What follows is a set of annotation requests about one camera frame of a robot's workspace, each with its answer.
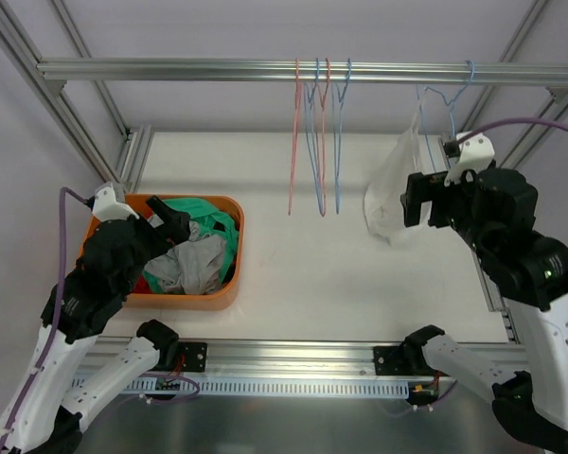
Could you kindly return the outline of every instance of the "robotic arm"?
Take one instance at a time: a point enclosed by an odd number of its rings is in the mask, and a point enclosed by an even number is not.
[[[158,364],[174,363],[179,336],[150,321],[139,328],[124,352],[82,386],[68,391],[82,359],[122,308],[147,262],[189,238],[189,215],[171,210],[155,196],[147,205],[163,220],[156,228],[124,203],[118,185],[100,187],[87,204],[101,223],[84,242],[76,267],[65,278],[62,301],[55,301],[53,288],[33,358],[0,415],[0,440],[7,436],[5,447],[11,453],[74,452],[81,434],[134,378]],[[59,325],[39,370],[37,360],[49,341],[56,303],[62,305]],[[17,409],[20,395],[24,400]],[[15,420],[9,427],[13,409]]]
[[[507,298],[530,373],[505,371],[432,325],[407,337],[403,354],[411,366],[453,376],[489,402],[516,440],[567,453],[568,248],[532,229],[537,190],[516,170],[495,168],[493,152],[479,151],[486,141],[467,142],[473,154],[463,150],[449,172],[408,177],[404,224],[417,225],[430,201],[429,225],[452,227],[475,251]]]

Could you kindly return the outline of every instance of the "orange wire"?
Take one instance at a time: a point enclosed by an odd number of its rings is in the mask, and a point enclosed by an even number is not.
[[[320,213],[322,216],[326,215],[326,104],[328,87],[330,86],[330,60],[326,58],[327,65],[327,75],[326,75],[326,87],[324,88],[324,93],[318,85],[318,95],[320,97],[320,107],[322,109],[322,171],[320,174],[320,184],[322,185],[322,197],[324,200],[324,213]]]
[[[299,59],[296,59],[294,88],[293,155],[291,157],[291,182],[288,193],[288,216],[293,211],[294,171],[296,169],[296,144],[299,137],[299,112],[301,110],[301,81],[299,80]]]

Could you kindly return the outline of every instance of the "laundry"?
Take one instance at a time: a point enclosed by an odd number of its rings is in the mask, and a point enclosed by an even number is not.
[[[238,252],[234,220],[212,203],[198,198],[167,199],[165,204],[189,213],[189,240],[153,259],[143,275],[154,293],[210,294],[219,291]],[[152,226],[162,223],[153,216]]]

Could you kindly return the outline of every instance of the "green cloth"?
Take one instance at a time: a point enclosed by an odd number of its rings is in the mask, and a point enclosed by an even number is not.
[[[167,206],[176,211],[189,213],[191,220],[195,220],[200,225],[200,237],[206,234],[222,236],[226,241],[225,253],[223,256],[223,266],[219,272],[221,282],[225,279],[225,275],[229,271],[236,253],[238,253],[238,231],[233,219],[217,208],[215,205],[204,199],[195,197],[183,197],[181,199],[164,199],[162,200]],[[215,224],[220,222],[224,227],[224,231],[215,230]],[[148,272],[143,272],[146,281],[154,293],[164,293],[158,284],[157,278]]]

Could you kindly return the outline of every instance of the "orange bin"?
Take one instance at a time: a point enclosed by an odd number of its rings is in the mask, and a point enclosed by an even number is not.
[[[131,208],[144,218],[151,216],[151,209],[145,203],[152,194],[127,194],[126,202]],[[173,294],[145,294],[131,293],[124,303],[125,307],[140,307],[152,309],[183,309],[183,310],[223,310],[229,307],[236,296],[240,284],[240,268],[242,264],[242,240],[244,235],[244,213],[240,205],[225,196],[182,196],[182,195],[157,195],[160,199],[181,199],[183,197],[196,197],[209,201],[221,211],[227,213],[234,220],[238,229],[238,255],[236,257],[236,270],[234,277],[228,283],[223,283],[223,288],[211,295],[173,295]],[[86,239],[97,228],[99,222],[95,217],[91,218],[86,231]]]

